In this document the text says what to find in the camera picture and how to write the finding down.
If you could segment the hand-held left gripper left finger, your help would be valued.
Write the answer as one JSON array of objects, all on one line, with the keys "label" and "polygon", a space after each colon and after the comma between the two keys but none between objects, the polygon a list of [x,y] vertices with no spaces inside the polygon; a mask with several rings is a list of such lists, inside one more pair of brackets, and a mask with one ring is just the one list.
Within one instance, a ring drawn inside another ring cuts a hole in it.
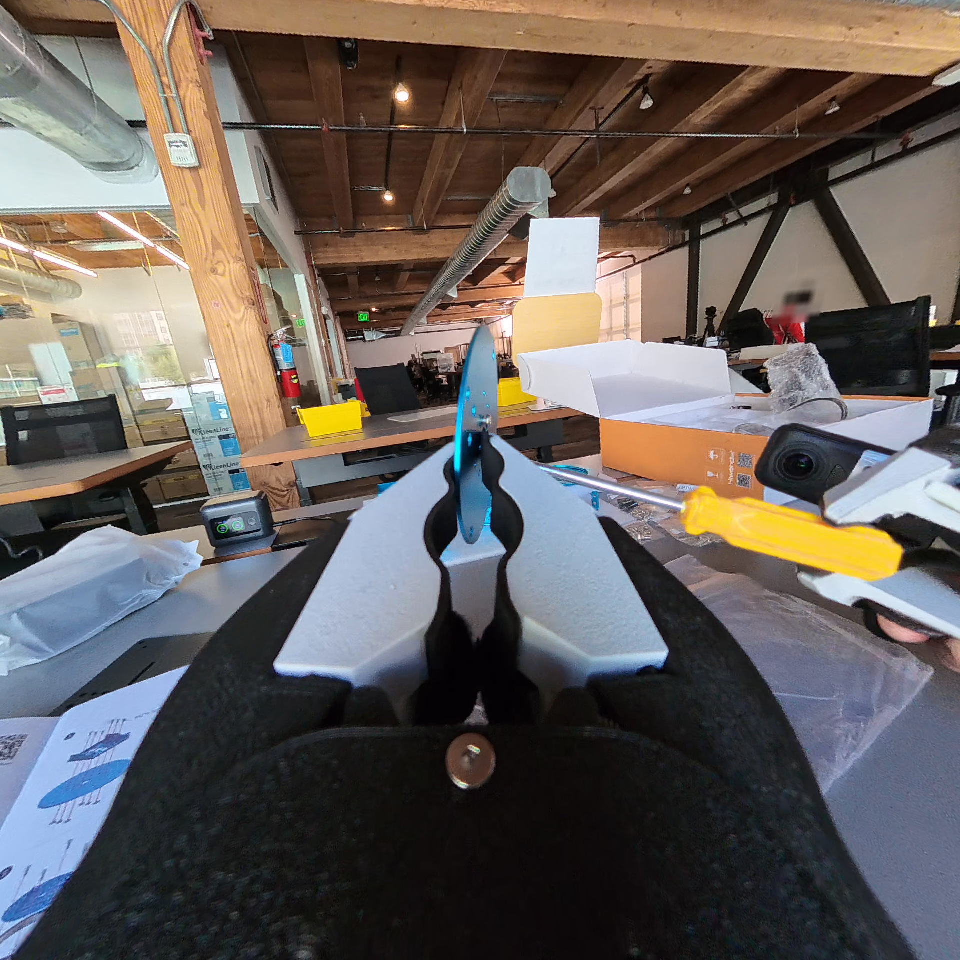
[{"label": "hand-held left gripper left finger", "polygon": [[450,444],[355,512],[273,667],[376,688],[400,720],[459,724],[478,679],[443,551],[459,534]]}]

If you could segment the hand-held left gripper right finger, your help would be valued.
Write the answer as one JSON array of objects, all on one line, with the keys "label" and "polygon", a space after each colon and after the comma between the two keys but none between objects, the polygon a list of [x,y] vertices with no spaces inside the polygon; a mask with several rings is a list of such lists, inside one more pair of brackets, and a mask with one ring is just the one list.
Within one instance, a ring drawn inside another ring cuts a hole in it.
[{"label": "hand-held left gripper right finger", "polygon": [[487,719],[537,722],[594,677],[662,669],[666,642],[608,535],[618,524],[499,438],[482,471],[505,549],[482,636]]}]

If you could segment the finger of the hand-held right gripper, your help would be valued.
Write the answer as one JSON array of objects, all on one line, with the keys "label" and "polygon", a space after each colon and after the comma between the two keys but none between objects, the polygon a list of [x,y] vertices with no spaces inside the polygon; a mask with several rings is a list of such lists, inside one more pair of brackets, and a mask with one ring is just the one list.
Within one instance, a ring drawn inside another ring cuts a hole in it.
[{"label": "finger of the hand-held right gripper", "polygon": [[863,581],[801,569],[798,581],[830,602],[849,608],[871,605],[914,622],[926,632],[959,638],[958,589],[948,584],[946,573],[911,567],[885,579]]},{"label": "finger of the hand-held right gripper", "polygon": [[958,475],[953,461],[908,448],[828,490],[822,498],[822,516],[839,526],[910,516],[957,527]]}]

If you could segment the yellow-handled screwdriver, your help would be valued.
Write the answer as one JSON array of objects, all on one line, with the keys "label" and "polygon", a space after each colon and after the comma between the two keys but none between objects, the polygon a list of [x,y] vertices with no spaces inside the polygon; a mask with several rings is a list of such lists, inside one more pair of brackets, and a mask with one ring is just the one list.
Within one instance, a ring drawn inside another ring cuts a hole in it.
[{"label": "yellow-handled screwdriver", "polygon": [[898,573],[905,556],[890,534],[870,526],[834,526],[801,510],[721,497],[705,486],[678,499],[549,464],[539,467],[564,483],[674,512],[692,536],[712,534],[731,546],[815,570],[873,582]]}]

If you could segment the blue round metal plate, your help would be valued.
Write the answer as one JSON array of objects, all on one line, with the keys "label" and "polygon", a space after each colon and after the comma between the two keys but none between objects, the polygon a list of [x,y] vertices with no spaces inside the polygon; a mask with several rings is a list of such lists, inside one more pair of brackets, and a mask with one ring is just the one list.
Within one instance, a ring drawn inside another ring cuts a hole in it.
[{"label": "blue round metal plate", "polygon": [[470,545],[479,540],[492,504],[483,479],[482,455],[497,429],[498,356],[491,331],[479,326],[462,366],[453,452],[459,529]]}]

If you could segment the wood-edged grey desk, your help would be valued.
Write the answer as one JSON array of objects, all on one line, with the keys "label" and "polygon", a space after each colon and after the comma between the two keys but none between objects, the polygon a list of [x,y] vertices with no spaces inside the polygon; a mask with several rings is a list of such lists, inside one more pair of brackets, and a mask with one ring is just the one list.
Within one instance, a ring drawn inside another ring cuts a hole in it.
[{"label": "wood-edged grey desk", "polygon": [[[434,450],[452,440],[456,426],[453,406],[363,418],[359,430],[319,438],[305,426],[281,431],[241,456],[249,479],[254,470],[290,465],[299,503],[306,506],[315,488],[405,474]],[[562,460],[557,450],[586,442],[598,451],[599,426],[595,417],[567,408],[535,410],[530,404],[502,408],[498,433],[516,450],[541,462]]]},{"label": "wood-edged grey desk", "polygon": [[86,457],[4,465],[1,504],[18,505],[64,498],[103,487],[120,490],[131,531],[159,532],[156,512],[143,492],[142,482],[162,472],[178,454],[190,450],[188,440],[166,442]]}]

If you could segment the person's right hand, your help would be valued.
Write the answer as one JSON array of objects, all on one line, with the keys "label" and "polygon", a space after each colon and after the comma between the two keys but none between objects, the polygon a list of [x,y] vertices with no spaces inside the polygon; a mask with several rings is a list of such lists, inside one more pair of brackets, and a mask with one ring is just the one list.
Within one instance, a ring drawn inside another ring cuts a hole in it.
[{"label": "person's right hand", "polygon": [[959,673],[958,637],[949,637],[939,632],[933,633],[924,629],[917,629],[916,625],[908,625],[881,613],[876,613],[873,618],[882,637],[900,644],[932,643],[939,651],[943,664],[955,673]]}]

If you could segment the bubble wrap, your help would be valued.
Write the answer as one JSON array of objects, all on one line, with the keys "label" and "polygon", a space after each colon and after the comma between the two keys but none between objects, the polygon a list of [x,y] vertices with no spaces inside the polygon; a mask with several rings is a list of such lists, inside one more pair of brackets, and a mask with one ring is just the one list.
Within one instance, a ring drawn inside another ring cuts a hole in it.
[{"label": "bubble wrap", "polygon": [[767,365],[770,410],[774,422],[824,426],[849,416],[830,369],[813,343],[794,343]]}]

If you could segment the pile of small screw bags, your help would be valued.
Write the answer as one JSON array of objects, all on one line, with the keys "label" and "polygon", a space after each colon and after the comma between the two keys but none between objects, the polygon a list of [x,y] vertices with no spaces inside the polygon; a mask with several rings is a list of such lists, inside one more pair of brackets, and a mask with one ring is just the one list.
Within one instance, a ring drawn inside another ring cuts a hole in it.
[{"label": "pile of small screw bags", "polygon": [[[600,473],[600,477],[623,487],[670,499],[682,499],[693,491],[691,485],[676,486],[627,475],[617,477]],[[639,543],[650,544],[667,538],[695,548],[723,543],[722,538],[716,534],[690,534],[678,519],[676,512],[640,501],[635,497],[608,494],[602,491],[594,493],[592,497],[598,502],[597,513],[600,516],[613,519]]]}]

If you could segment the grey portable power station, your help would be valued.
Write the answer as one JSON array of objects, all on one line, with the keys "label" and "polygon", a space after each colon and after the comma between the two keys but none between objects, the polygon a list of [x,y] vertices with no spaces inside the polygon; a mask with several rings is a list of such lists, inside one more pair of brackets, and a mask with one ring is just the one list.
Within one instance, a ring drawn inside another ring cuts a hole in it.
[{"label": "grey portable power station", "polygon": [[199,509],[212,559],[270,552],[278,531],[267,494],[241,490],[208,499]]}]

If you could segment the clear plastic bag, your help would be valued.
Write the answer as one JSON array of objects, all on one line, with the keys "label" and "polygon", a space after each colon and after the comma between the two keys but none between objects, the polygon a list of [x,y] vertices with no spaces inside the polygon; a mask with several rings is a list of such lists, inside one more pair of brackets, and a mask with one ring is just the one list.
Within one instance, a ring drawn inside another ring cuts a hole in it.
[{"label": "clear plastic bag", "polygon": [[828,792],[933,676],[901,646],[741,575],[683,556],[666,564],[737,640],[774,692]]}]

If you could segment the orange and white cardboard box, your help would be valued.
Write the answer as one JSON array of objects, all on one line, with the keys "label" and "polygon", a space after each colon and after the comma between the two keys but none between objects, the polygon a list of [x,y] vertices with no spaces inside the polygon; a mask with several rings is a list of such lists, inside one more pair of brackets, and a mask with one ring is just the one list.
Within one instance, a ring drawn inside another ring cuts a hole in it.
[{"label": "orange and white cardboard box", "polygon": [[606,469],[726,498],[763,498],[755,474],[773,431],[788,424],[902,450],[930,430],[931,399],[847,396],[776,412],[763,394],[731,390],[716,349],[636,341],[523,353],[524,391],[599,420]]}]

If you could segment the stack of printed cardboard boxes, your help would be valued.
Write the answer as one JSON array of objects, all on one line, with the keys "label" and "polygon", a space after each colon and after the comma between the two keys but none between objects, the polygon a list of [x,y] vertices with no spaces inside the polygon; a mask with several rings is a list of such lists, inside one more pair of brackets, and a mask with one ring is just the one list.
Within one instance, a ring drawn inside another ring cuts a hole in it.
[{"label": "stack of printed cardboard boxes", "polygon": [[212,497],[251,489],[240,466],[241,448],[226,396],[219,382],[189,386],[190,407],[183,410],[198,465]]}]

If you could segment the black metal plate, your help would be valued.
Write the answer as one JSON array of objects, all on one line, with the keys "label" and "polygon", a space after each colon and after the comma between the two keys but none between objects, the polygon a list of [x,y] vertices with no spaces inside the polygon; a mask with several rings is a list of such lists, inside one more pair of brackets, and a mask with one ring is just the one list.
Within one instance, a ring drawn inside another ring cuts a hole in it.
[{"label": "black metal plate", "polygon": [[115,690],[122,690],[138,682],[187,667],[212,636],[211,632],[201,632],[140,640],[59,704],[48,716],[62,716],[80,704]]}]

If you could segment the red fire extinguisher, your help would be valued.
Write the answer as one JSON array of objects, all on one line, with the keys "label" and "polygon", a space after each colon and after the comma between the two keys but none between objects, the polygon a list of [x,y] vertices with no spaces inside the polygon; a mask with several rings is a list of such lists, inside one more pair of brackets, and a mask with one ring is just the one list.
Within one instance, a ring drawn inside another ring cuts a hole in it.
[{"label": "red fire extinguisher", "polygon": [[268,337],[268,346],[282,396],[287,400],[298,400],[303,392],[290,336],[291,330],[291,327],[285,326],[272,331]]}]

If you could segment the yellow rounded sign board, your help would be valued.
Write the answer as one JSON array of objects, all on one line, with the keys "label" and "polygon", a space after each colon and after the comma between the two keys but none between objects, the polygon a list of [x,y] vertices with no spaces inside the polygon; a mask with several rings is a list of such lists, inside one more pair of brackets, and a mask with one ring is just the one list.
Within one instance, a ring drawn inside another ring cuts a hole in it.
[{"label": "yellow rounded sign board", "polygon": [[511,354],[592,345],[599,342],[603,301],[599,294],[525,296],[513,308]]}]

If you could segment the white plastic wrapped package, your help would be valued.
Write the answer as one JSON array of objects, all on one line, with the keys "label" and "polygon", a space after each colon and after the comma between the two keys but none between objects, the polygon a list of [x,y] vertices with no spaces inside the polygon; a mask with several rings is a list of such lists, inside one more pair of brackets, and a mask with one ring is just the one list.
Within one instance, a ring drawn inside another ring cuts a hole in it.
[{"label": "white plastic wrapped package", "polygon": [[1,583],[1,674],[98,635],[202,564],[199,542],[153,540],[105,526]]}]

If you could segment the white card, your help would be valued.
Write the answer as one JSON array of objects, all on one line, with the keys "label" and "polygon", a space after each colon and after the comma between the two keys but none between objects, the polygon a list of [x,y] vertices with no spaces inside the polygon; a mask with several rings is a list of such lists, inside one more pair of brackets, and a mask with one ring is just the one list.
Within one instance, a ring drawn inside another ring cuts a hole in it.
[{"label": "white card", "polygon": [[597,217],[533,219],[524,298],[595,293],[600,226]]}]

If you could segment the grey finned ceiling tube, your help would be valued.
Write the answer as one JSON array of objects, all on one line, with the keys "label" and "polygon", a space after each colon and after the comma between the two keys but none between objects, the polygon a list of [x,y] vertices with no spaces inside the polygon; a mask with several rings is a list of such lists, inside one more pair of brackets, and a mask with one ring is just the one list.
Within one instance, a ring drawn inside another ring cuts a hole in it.
[{"label": "grey finned ceiling tube", "polygon": [[548,203],[552,195],[551,178],[544,168],[513,169],[415,304],[400,335],[413,334],[444,296],[472,273],[524,216]]}]

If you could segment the wooden pillar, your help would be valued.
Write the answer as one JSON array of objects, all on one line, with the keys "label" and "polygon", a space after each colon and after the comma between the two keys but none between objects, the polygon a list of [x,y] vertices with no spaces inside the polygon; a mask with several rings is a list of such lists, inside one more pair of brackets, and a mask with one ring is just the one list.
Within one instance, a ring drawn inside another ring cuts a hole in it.
[{"label": "wooden pillar", "polygon": [[[198,307],[242,453],[286,426],[267,346],[267,317],[209,63],[189,12],[179,11],[164,59],[165,29],[177,2],[111,2]],[[179,169],[164,144],[189,134],[199,168]]]}]

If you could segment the assembly guide paper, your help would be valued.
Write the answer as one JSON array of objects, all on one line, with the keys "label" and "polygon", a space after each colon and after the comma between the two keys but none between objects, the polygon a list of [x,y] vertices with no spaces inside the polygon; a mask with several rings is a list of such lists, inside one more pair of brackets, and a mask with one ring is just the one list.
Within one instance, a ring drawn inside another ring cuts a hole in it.
[{"label": "assembly guide paper", "polygon": [[12,958],[78,870],[183,666],[67,710],[2,825],[1,957]]}]

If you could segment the silver spiral air duct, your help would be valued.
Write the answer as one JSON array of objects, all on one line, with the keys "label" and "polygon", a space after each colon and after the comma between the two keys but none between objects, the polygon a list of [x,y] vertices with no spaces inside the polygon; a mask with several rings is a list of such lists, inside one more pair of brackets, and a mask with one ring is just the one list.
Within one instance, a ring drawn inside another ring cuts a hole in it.
[{"label": "silver spiral air duct", "polygon": [[1,116],[110,184],[148,184],[153,148],[1,9]]}]

